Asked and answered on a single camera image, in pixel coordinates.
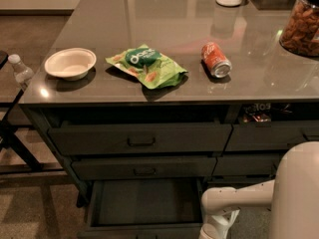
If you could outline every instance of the paper bowl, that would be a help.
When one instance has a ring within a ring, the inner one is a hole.
[[[50,76],[77,81],[87,75],[96,62],[97,57],[92,51],[73,48],[53,54],[44,67]]]

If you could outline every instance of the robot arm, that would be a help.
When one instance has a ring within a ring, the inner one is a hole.
[[[235,189],[232,187],[207,189],[201,204],[206,214],[225,215],[243,207],[271,207],[274,180]]]
[[[275,180],[241,189],[207,189],[202,195],[206,215],[199,239],[225,239],[240,208],[270,206],[270,239],[316,239],[318,201],[319,142],[310,141],[284,155]]]

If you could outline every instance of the green snack bag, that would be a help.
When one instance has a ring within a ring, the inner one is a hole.
[[[147,45],[128,49],[106,61],[137,78],[150,90],[176,86],[187,73],[174,60]]]

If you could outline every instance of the soda can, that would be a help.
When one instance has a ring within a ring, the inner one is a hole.
[[[201,49],[201,58],[213,77],[224,78],[232,69],[230,61],[216,43],[205,44]]]

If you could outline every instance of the stainless steel countertop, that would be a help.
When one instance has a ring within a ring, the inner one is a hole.
[[[257,10],[215,0],[81,0],[48,56],[61,49],[94,51],[97,64],[83,79],[67,82],[36,74],[20,104],[148,104],[319,101],[319,58],[304,58],[278,42],[289,11]],[[200,63],[201,47],[219,44],[233,70],[210,78]],[[168,55],[188,70],[174,88],[148,90],[105,62],[141,44]]]

